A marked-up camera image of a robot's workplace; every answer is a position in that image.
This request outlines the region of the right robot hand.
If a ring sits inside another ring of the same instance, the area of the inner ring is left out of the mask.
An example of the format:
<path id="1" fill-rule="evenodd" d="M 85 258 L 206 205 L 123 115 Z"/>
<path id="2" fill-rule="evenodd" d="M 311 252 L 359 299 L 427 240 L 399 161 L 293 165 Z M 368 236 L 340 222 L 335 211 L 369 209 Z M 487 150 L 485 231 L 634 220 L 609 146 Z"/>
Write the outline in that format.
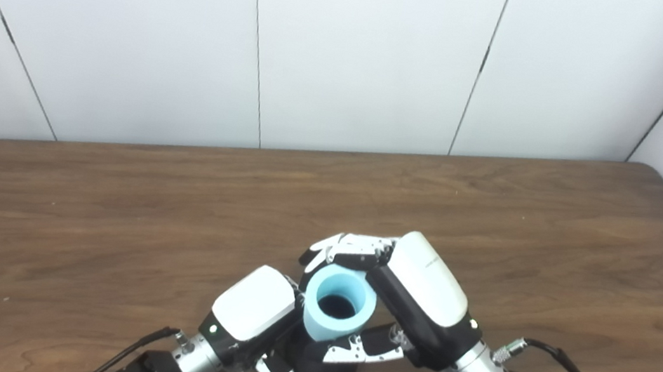
<path id="1" fill-rule="evenodd" d="M 475 360 L 481 331 L 468 298 L 419 231 L 400 237 L 339 233 L 315 242 L 299 259 L 307 277 L 331 265 L 362 272 L 393 322 L 306 348 L 309 359 L 335 364 L 405 358 L 416 368 L 459 372 Z"/>

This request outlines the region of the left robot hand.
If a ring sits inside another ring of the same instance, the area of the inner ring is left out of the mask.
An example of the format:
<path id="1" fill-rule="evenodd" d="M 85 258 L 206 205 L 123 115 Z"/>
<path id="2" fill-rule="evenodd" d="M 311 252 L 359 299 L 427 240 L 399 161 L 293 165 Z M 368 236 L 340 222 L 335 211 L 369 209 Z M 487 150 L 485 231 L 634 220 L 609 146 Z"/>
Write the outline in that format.
<path id="1" fill-rule="evenodd" d="M 213 302 L 177 364 L 183 372 L 296 372 L 278 346 L 302 322 L 303 303 L 291 277 L 257 267 Z"/>

